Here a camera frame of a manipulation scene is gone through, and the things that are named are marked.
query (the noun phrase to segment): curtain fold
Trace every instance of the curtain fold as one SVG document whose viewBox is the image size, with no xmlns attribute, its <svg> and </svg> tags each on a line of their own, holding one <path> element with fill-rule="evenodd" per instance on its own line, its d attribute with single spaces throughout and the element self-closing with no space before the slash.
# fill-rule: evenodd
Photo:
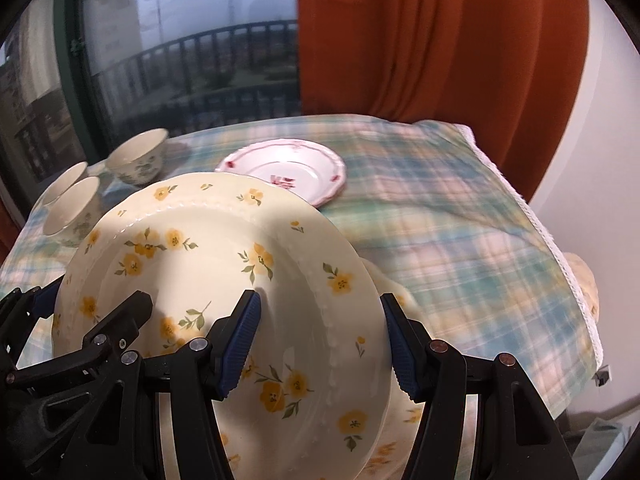
<svg viewBox="0 0 640 480">
<path fill-rule="evenodd" d="M 526 199 L 564 133 L 588 0 L 299 0 L 305 114 L 471 126 Z"/>
</svg>

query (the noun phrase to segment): table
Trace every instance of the table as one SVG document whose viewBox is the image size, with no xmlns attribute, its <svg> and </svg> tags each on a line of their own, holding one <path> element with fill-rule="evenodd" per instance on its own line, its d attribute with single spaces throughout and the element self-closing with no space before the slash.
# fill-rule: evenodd
<svg viewBox="0 0 640 480">
<path fill-rule="evenodd" d="M 476 148 L 468 128 L 353 115 L 235 124 L 168 141 L 160 178 L 212 171 L 251 142 L 308 139 L 335 150 L 347 184 L 321 211 L 358 254 L 404 285 L 432 337 L 464 354 L 514 354 L 558 416 L 602 362 L 602 348 L 577 283 L 533 213 Z M 135 192 L 104 164 L 105 207 Z M 0 269 L 0 294 L 45 285 L 74 250 L 42 236 L 36 206 Z M 40 320 L 20 365 L 50 357 L 50 320 Z"/>
</svg>

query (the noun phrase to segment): pink-rimmed plate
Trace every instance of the pink-rimmed plate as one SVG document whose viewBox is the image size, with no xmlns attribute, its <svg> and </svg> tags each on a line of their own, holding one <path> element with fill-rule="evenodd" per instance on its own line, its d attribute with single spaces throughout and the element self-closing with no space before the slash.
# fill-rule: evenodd
<svg viewBox="0 0 640 480">
<path fill-rule="evenodd" d="M 301 139 L 256 142 L 225 157 L 216 171 L 254 176 L 319 207 L 344 186 L 344 161 L 328 147 Z"/>
</svg>

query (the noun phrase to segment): cream bowl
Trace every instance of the cream bowl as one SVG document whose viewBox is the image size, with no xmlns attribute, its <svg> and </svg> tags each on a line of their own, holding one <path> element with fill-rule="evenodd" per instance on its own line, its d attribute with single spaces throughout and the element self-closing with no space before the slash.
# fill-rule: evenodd
<svg viewBox="0 0 640 480">
<path fill-rule="evenodd" d="M 102 216 L 98 186 L 89 176 L 67 189 L 49 209 L 42 233 L 67 247 L 78 247 Z"/>
<path fill-rule="evenodd" d="M 60 195 L 73 186 L 73 184 L 88 176 L 86 168 L 86 162 L 78 162 L 66 170 L 44 190 L 44 193 L 40 197 L 40 203 L 47 208 L 53 206 Z"/>
<path fill-rule="evenodd" d="M 168 136 L 166 129 L 156 128 L 131 137 L 108 156 L 107 169 L 125 184 L 148 184 L 162 169 Z"/>
</svg>

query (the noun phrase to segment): white lace edge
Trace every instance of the white lace edge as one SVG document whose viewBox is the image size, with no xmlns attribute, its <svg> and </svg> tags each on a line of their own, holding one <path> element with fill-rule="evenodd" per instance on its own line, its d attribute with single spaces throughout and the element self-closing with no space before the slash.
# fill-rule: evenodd
<svg viewBox="0 0 640 480">
<path fill-rule="evenodd" d="M 478 148 L 476 145 L 476 138 L 474 137 L 474 133 L 469 126 L 464 124 L 454 124 L 457 130 L 462 134 L 466 143 L 471 147 L 476 157 L 482 162 L 487 168 L 494 172 L 495 176 L 500 179 L 500 182 L 504 186 L 504 188 L 511 193 L 515 201 L 520 206 L 520 209 L 527 215 L 529 221 L 535 227 L 536 231 L 542 236 L 542 239 L 545 241 L 546 246 L 549 248 L 551 253 L 553 254 L 556 262 L 560 266 L 562 273 L 564 274 L 564 278 L 566 279 L 571 292 L 574 295 L 575 301 L 577 301 L 578 306 L 580 306 L 580 311 L 582 313 L 582 317 L 584 318 L 584 322 L 587 325 L 587 331 L 589 332 L 589 337 L 591 338 L 591 345 L 593 346 L 593 352 L 596 357 L 596 369 L 602 366 L 603 361 L 603 351 L 602 351 L 602 343 L 600 342 L 600 335 L 598 334 L 598 329 L 596 327 L 596 322 L 591 316 L 591 311 L 587 306 L 586 301 L 584 301 L 584 294 L 582 293 L 582 289 L 580 288 L 580 284 L 576 279 L 574 272 L 571 270 L 569 263 L 567 262 L 564 254 L 558 248 L 551 233 L 540 223 L 540 220 L 530 208 L 529 204 L 525 202 L 523 197 L 513 189 L 513 186 L 509 183 L 509 181 L 504 177 L 504 175 L 500 172 L 498 167 L 492 163 L 488 156 L 484 154 L 484 152 Z"/>
</svg>

